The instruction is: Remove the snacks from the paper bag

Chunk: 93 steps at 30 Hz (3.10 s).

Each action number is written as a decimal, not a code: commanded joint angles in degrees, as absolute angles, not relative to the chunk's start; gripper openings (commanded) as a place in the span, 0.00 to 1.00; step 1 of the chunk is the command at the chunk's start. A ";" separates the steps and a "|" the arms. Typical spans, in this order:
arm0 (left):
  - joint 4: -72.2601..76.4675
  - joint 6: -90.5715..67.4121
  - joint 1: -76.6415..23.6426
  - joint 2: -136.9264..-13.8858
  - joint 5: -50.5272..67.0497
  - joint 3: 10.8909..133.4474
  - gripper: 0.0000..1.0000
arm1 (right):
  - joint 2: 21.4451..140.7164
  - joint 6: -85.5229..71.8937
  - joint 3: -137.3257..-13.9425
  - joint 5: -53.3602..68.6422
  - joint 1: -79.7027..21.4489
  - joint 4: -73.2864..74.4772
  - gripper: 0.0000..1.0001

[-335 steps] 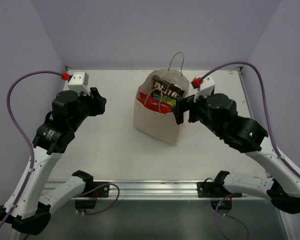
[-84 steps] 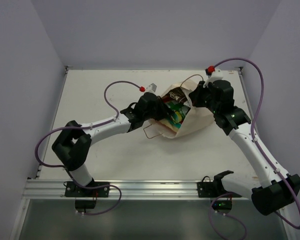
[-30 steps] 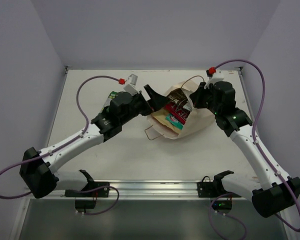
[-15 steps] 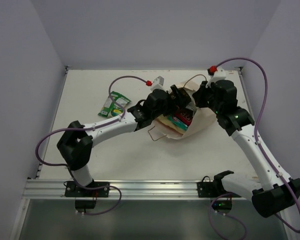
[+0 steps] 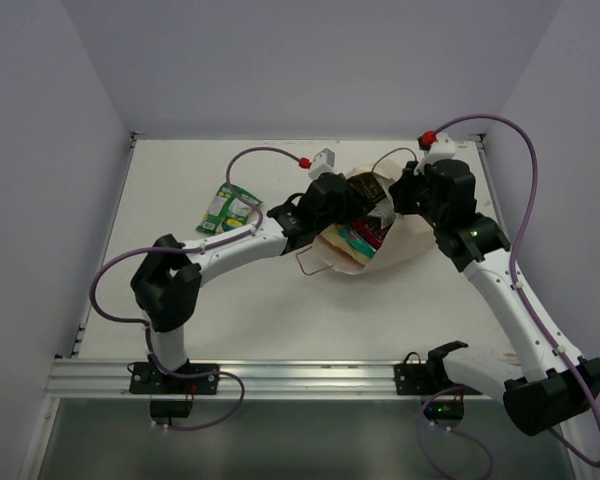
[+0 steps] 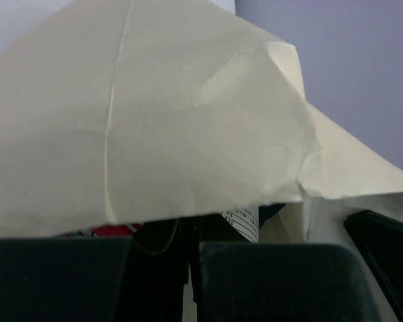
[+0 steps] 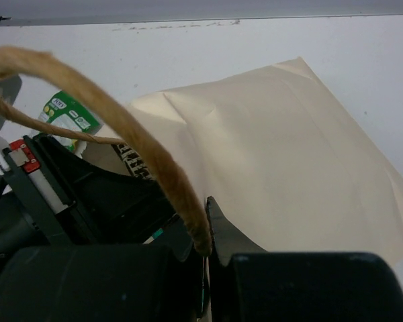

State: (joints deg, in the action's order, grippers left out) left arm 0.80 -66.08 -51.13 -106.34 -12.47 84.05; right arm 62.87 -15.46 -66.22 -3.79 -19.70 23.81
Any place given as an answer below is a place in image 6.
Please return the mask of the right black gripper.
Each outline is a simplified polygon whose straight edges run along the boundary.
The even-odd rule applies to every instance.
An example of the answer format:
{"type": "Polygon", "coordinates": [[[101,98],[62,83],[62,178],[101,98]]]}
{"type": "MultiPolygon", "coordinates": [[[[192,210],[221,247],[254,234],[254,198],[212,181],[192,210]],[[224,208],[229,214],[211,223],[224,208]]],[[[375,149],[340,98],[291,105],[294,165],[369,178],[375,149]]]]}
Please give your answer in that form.
{"type": "Polygon", "coordinates": [[[399,321],[403,321],[403,222],[373,211],[348,216],[344,228],[399,321]]]}

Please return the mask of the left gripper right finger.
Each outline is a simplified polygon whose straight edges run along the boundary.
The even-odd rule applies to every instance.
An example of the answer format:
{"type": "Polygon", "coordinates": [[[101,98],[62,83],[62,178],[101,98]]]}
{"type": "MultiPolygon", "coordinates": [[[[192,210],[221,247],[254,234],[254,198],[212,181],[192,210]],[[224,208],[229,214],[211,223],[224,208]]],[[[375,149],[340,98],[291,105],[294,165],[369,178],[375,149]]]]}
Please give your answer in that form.
{"type": "Polygon", "coordinates": [[[199,321],[379,321],[359,251],[201,241],[198,221],[190,267],[199,321]]]}

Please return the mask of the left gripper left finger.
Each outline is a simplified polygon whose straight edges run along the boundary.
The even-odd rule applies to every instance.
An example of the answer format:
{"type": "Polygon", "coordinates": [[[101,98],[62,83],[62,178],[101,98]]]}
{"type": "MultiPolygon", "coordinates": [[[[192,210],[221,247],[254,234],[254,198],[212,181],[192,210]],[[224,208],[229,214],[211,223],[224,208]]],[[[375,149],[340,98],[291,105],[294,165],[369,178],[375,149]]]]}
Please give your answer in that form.
{"type": "Polygon", "coordinates": [[[132,237],[0,238],[0,321],[180,321],[178,220],[132,237]]]}

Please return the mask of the red snack packet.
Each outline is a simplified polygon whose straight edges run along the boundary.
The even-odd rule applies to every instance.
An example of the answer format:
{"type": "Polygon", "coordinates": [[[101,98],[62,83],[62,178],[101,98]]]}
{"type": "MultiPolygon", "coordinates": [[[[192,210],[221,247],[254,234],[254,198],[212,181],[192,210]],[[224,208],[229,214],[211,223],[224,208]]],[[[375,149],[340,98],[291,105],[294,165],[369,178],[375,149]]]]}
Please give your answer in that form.
{"type": "Polygon", "coordinates": [[[83,229],[76,232],[81,237],[122,237],[133,236],[140,231],[143,224],[133,223],[128,225],[103,225],[91,229],[83,229]]]}

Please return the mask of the beige paper bag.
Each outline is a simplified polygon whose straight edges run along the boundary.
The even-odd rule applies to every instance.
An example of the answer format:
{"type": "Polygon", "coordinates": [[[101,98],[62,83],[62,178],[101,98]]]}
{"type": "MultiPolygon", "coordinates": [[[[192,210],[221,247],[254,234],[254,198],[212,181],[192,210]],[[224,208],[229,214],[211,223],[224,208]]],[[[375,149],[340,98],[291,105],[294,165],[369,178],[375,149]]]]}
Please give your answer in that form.
{"type": "Polygon", "coordinates": [[[74,1],[0,53],[0,237],[273,203],[266,242],[403,223],[403,171],[307,102],[293,45],[209,1],[74,1]]]}

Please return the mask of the brown candy packet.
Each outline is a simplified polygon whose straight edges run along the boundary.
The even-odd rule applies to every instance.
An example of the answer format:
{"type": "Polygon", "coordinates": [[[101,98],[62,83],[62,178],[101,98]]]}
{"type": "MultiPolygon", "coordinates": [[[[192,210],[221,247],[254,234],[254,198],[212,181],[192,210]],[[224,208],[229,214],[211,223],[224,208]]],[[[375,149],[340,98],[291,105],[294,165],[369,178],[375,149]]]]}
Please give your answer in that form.
{"type": "Polygon", "coordinates": [[[283,209],[275,203],[260,207],[221,211],[199,218],[200,240],[204,242],[259,242],[259,232],[268,219],[283,209]]]}

